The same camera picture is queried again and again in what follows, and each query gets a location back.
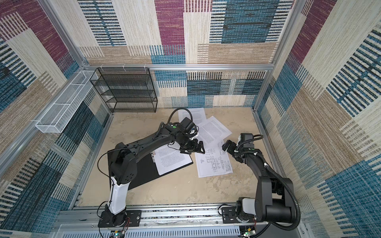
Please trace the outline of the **red folder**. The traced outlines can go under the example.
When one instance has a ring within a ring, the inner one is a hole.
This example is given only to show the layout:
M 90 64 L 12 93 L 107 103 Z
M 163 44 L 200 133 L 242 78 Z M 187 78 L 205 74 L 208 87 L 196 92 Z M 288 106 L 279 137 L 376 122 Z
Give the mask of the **red folder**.
M 133 165 L 133 173 L 128 173 L 128 179 L 131 180 L 129 190 L 151 182 L 157 178 L 163 177 L 158 174 L 156 164 L 151 153 L 144 156 L 138 163 Z

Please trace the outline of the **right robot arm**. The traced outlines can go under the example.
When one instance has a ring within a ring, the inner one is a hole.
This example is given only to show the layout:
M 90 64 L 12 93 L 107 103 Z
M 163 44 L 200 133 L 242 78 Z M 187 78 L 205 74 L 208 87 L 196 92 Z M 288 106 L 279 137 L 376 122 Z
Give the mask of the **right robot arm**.
M 295 229 L 301 221 L 301 210 L 294 194 L 293 182 L 278 174 L 255 148 L 254 141 L 261 134 L 242 133 L 238 142 L 226 141 L 222 150 L 237 162 L 247 165 L 258 180 L 255 198 L 241 197 L 236 202 L 236 216 L 240 221 L 257 218 L 283 230 Z

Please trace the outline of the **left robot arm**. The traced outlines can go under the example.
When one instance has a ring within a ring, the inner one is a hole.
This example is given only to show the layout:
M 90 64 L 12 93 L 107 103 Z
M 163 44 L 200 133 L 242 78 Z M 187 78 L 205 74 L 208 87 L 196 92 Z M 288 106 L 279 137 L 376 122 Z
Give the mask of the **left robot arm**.
M 110 198 L 105 202 L 98 227 L 120 227 L 128 223 L 126 197 L 130 183 L 138 174 L 138 162 L 154 150 L 176 142 L 180 153 L 204 154 L 203 142 L 195 139 L 198 126 L 187 108 L 177 108 L 170 115 L 167 123 L 160 123 L 157 132 L 128 145 L 119 143 L 115 149 L 105 153 L 108 157 L 108 174 Z

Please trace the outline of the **diagram sheet lower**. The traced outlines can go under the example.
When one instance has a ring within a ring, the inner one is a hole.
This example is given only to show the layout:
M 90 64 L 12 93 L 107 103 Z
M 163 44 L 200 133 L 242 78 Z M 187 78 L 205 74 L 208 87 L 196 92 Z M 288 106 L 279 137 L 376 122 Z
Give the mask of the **diagram sheet lower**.
M 205 150 L 205 154 L 195 155 L 199 178 L 220 176 L 233 173 L 228 153 L 222 150 L 222 140 L 217 145 Z

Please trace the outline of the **text sheet far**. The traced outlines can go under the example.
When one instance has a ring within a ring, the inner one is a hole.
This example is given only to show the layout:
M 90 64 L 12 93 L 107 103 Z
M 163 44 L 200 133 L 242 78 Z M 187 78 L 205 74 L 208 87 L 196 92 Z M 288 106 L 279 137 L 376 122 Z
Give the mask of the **text sheet far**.
M 191 108 L 189 109 L 189 111 L 192 114 L 193 123 L 195 125 L 199 126 L 201 123 L 207 120 L 204 108 Z M 181 122 L 185 117 L 189 119 L 191 118 L 189 112 L 187 112 L 186 110 L 179 110 L 178 116 L 179 122 Z

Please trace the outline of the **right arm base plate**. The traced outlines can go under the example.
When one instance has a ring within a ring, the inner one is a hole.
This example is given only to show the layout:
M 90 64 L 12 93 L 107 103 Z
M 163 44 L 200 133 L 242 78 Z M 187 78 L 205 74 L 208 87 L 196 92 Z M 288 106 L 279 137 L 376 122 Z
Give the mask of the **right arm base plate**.
M 218 213 L 222 217 L 223 224 L 254 223 L 257 220 L 257 216 L 253 214 L 238 215 L 233 206 L 223 205 L 218 208 Z

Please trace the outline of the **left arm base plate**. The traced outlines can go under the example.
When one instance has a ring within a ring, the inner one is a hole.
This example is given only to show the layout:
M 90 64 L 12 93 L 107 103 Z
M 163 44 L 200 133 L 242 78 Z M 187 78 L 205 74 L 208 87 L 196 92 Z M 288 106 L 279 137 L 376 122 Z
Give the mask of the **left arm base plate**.
M 103 211 L 98 222 L 98 228 L 127 228 L 140 225 L 141 210 L 124 210 L 114 215 L 108 209 Z

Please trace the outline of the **white mesh wall basket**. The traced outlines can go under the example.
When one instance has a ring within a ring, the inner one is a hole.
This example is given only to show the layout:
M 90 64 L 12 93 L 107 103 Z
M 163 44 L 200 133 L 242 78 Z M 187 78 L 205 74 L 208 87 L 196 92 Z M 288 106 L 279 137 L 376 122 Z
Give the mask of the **white mesh wall basket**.
M 62 133 L 78 110 L 90 89 L 93 71 L 80 72 L 69 83 L 59 97 L 37 122 L 36 128 L 42 133 Z

